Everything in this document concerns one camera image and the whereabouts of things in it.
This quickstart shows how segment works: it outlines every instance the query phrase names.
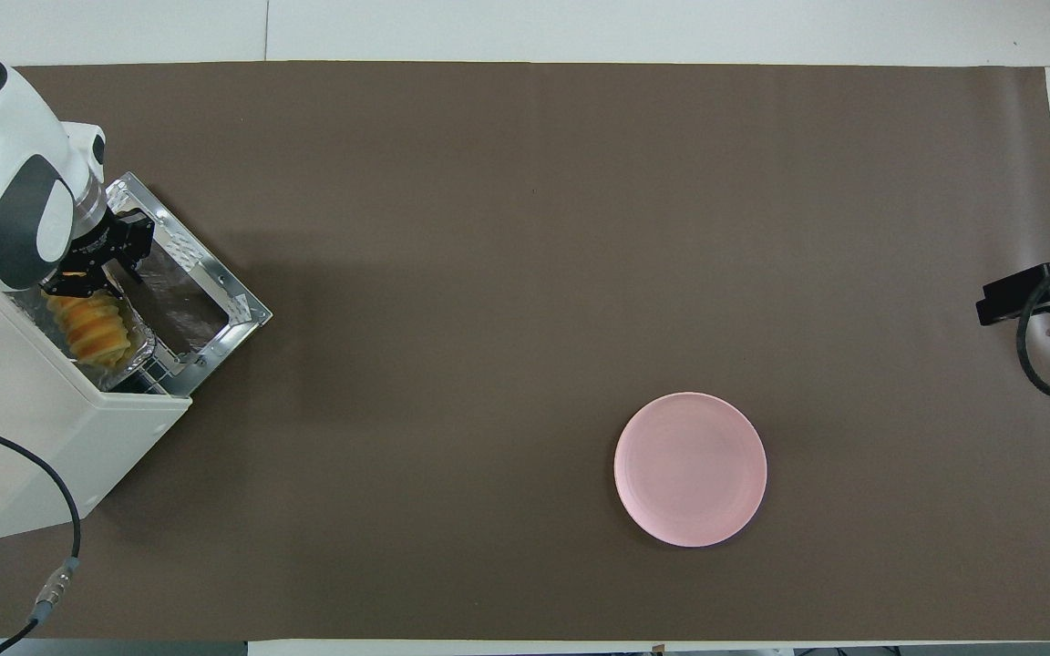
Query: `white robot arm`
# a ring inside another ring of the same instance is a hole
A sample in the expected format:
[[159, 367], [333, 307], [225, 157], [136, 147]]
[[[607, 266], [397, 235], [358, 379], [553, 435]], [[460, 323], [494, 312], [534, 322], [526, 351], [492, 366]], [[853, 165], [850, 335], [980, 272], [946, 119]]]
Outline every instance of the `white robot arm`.
[[108, 210], [103, 161], [103, 130], [59, 123], [0, 62], [0, 291], [42, 283], [49, 294], [107, 288], [120, 295], [101, 270], [111, 259], [136, 275], [151, 221], [124, 221]]

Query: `cable connector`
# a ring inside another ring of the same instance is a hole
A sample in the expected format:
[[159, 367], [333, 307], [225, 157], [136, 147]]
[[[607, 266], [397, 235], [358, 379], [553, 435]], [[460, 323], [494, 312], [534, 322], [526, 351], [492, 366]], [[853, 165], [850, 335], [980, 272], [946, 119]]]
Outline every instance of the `cable connector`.
[[63, 565], [59, 566], [58, 570], [51, 572], [51, 575], [46, 578], [46, 584], [43, 585], [43, 590], [39, 590], [38, 597], [35, 597], [35, 608], [30, 611], [28, 621], [35, 619], [35, 622], [42, 625], [46, 620], [47, 615], [55, 611], [55, 605], [61, 601], [67, 593], [67, 589], [71, 586], [71, 574], [79, 566], [80, 559], [76, 556], [69, 556], [63, 562]]

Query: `brown table mat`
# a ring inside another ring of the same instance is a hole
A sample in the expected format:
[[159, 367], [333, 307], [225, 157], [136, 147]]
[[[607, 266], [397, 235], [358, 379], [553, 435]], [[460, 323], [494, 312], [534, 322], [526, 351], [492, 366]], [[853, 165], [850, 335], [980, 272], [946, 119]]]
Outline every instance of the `brown table mat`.
[[[86, 520], [41, 635], [1050, 639], [1050, 399], [973, 308], [1050, 260], [1042, 70], [25, 75], [276, 314]], [[720, 547], [613, 490], [674, 390], [770, 459]], [[66, 532], [0, 541], [0, 635]]]

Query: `white table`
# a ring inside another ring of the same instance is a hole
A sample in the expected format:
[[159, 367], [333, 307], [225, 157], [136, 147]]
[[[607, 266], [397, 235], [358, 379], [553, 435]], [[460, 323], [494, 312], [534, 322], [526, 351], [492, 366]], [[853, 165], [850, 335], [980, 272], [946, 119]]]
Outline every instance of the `white table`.
[[[1050, 0], [79, 0], [54, 7], [0, 0], [0, 59], [13, 66], [260, 59], [1046, 66], [1050, 100]], [[250, 652], [640, 652], [667, 638], [274, 640], [251, 643]], [[791, 646], [667, 643], [675, 652], [768, 647]]]

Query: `round plate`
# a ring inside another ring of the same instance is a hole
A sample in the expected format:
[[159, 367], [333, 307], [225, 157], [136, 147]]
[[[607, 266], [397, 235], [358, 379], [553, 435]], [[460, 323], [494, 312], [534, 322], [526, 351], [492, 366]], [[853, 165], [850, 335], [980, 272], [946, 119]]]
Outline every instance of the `round plate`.
[[756, 428], [723, 400], [679, 392], [630, 419], [613, 453], [626, 512], [678, 547], [729, 539], [750, 522], [768, 483]]

